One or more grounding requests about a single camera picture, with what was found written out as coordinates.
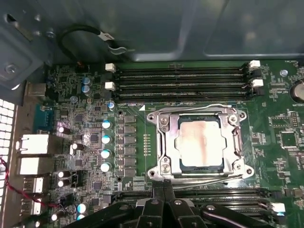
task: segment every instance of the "screw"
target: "screw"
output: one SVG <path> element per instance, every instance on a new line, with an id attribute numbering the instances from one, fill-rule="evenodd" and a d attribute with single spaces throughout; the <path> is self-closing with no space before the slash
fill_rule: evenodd
<path id="1" fill-rule="evenodd" d="M 180 200 L 178 199 L 178 200 L 174 201 L 174 203 L 175 203 L 176 205 L 180 205 L 180 204 L 182 204 L 182 201 L 180 201 Z"/>
<path id="2" fill-rule="evenodd" d="M 46 32 L 46 36 L 48 37 L 48 38 L 55 38 L 56 37 L 56 34 L 53 32 L 53 31 L 47 31 Z"/>
<path id="3" fill-rule="evenodd" d="M 35 227 L 36 228 L 40 227 L 40 222 L 39 221 L 35 222 Z"/>
<path id="4" fill-rule="evenodd" d="M 286 77 L 288 75 L 288 70 L 281 70 L 280 71 L 280 76 Z"/>
<path id="5" fill-rule="evenodd" d="M 152 200 L 151 204 L 158 204 L 158 200 Z"/>
<path id="6" fill-rule="evenodd" d="M 37 14 L 37 15 L 34 17 L 34 19 L 35 19 L 36 21 L 41 21 L 41 15 L 40 15 L 40 14 Z"/>
<path id="7" fill-rule="evenodd" d="M 161 119 L 161 124 L 166 124 L 166 123 L 167 123 L 167 121 L 168 121 L 168 119 L 167 119 L 167 118 L 165 118 L 165 117 L 163 117 L 163 118 Z"/>
<path id="8" fill-rule="evenodd" d="M 123 205 L 119 208 L 119 210 L 127 210 L 127 209 L 128 209 L 128 206 L 126 206 L 126 205 Z"/>
<path id="9" fill-rule="evenodd" d="M 162 171 L 163 173 L 168 173 L 168 172 L 170 172 L 170 165 L 168 165 L 168 164 L 163 164 L 163 165 L 161 166 L 161 171 Z"/>
<path id="10" fill-rule="evenodd" d="M 8 66 L 5 67 L 5 71 L 8 74 L 13 74 L 17 71 L 17 67 L 14 64 L 9 64 Z"/>
<path id="11" fill-rule="evenodd" d="M 208 210 L 215 210 L 215 207 L 213 205 L 207 205 L 206 207 Z"/>

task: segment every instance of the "red wire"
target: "red wire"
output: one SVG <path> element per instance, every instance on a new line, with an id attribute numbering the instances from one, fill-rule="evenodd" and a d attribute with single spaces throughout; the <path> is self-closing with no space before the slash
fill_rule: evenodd
<path id="1" fill-rule="evenodd" d="M 45 204 L 44 202 L 41 202 L 39 201 L 38 199 L 35 199 L 33 197 L 30 197 L 25 191 L 21 191 L 21 190 L 18 190 L 16 189 L 15 187 L 13 187 L 10 182 L 9 182 L 9 168 L 8 168 L 8 165 L 6 163 L 6 161 L 4 161 L 1 157 L 0 157 L 0 165 L 3 165 L 5 167 L 5 185 L 12 191 L 24 196 L 25 198 L 27 199 L 30 199 L 36 203 L 40 203 L 42 206 L 45 206 L 45 207 L 51 207 L 51 208 L 59 208 L 60 205 L 58 204 L 54 204 L 54 203 L 49 203 L 49 204 Z"/>

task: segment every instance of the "white slot latch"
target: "white slot latch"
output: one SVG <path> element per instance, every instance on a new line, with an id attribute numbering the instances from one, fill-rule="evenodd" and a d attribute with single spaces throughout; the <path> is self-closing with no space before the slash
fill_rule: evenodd
<path id="1" fill-rule="evenodd" d="M 116 67 L 115 67 L 114 63 L 107 63 L 105 65 L 105 70 L 110 71 L 112 73 L 115 73 L 116 72 Z"/>
<path id="2" fill-rule="evenodd" d="M 263 82 L 262 79 L 254 79 L 251 82 L 251 86 L 254 87 L 254 88 L 256 88 L 256 87 L 262 87 L 262 86 L 264 86 L 264 82 Z"/>
<path id="3" fill-rule="evenodd" d="M 104 88 L 107 89 L 107 90 L 112 90 L 112 91 L 115 90 L 115 84 L 114 84 L 114 82 L 106 82 L 104 84 L 104 86 L 105 86 Z"/>

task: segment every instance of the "cable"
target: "cable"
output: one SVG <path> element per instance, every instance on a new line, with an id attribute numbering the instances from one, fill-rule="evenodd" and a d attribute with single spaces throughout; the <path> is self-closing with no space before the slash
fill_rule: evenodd
<path id="1" fill-rule="evenodd" d="M 62 43 L 62 40 L 66 35 L 68 35 L 72 32 L 76 32 L 76 31 L 90 32 L 90 33 L 94 33 L 97 36 L 99 36 L 100 30 L 98 30 L 92 26 L 89 26 L 89 25 L 76 24 L 76 25 L 72 25 L 72 26 L 66 28 L 65 30 L 63 30 L 63 32 L 59 36 L 57 36 L 57 44 L 58 44 L 59 48 L 61 49 L 61 51 L 63 52 L 63 54 L 65 54 L 67 57 L 69 57 L 74 62 L 77 62 L 78 65 L 83 66 L 83 63 L 79 59 L 77 59 L 77 57 L 69 49 L 67 49 Z"/>
<path id="2" fill-rule="evenodd" d="M 9 168 L 8 168 L 8 165 L 6 163 L 6 161 L 4 161 L 1 157 L 0 157 L 0 165 L 3 165 L 4 168 L 5 168 L 5 186 L 7 186 L 10 190 L 24 196 L 25 198 L 27 199 L 30 199 L 36 203 L 40 203 L 42 206 L 45 206 L 45 207 L 51 207 L 51 208 L 59 208 L 60 205 L 58 204 L 54 204 L 54 203 L 49 203 L 49 204 L 45 204 L 44 202 L 41 202 L 39 201 L 38 199 L 35 199 L 33 197 L 30 197 L 25 191 L 22 191 L 22 190 L 18 190 L 16 189 L 15 187 L 13 187 L 10 182 L 9 182 Z"/>
<path id="3" fill-rule="evenodd" d="M 75 24 L 72 25 L 70 27 L 67 27 L 63 30 L 63 32 L 57 36 L 57 44 L 59 46 L 59 48 L 61 49 L 61 51 L 67 56 L 69 57 L 71 60 L 73 60 L 74 62 L 77 62 L 77 64 L 81 67 L 84 67 L 84 64 L 82 63 L 82 61 L 80 61 L 69 49 L 67 49 L 64 45 L 63 45 L 63 38 L 72 33 L 72 32 L 76 32 L 76 31 L 84 31 L 84 32 L 90 32 L 93 33 L 97 36 L 99 36 L 102 32 L 97 29 L 94 28 L 92 26 L 89 25 L 80 25 L 80 24 Z M 127 51 L 126 48 L 124 47 L 120 47 L 119 45 L 116 44 L 116 42 L 112 39 L 109 40 L 104 40 L 104 42 L 108 45 L 110 51 L 112 54 L 114 55 L 120 55 L 123 54 L 124 52 Z"/>

